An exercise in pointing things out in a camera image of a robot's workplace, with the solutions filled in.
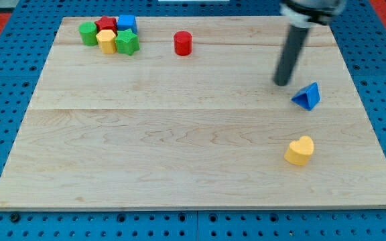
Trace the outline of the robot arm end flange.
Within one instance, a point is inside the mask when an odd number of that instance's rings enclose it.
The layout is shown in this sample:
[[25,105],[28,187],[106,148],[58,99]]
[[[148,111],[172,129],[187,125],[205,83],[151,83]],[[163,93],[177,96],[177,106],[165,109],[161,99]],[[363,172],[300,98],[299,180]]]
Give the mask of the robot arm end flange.
[[347,0],[281,0],[280,12],[298,28],[328,25],[346,7]]

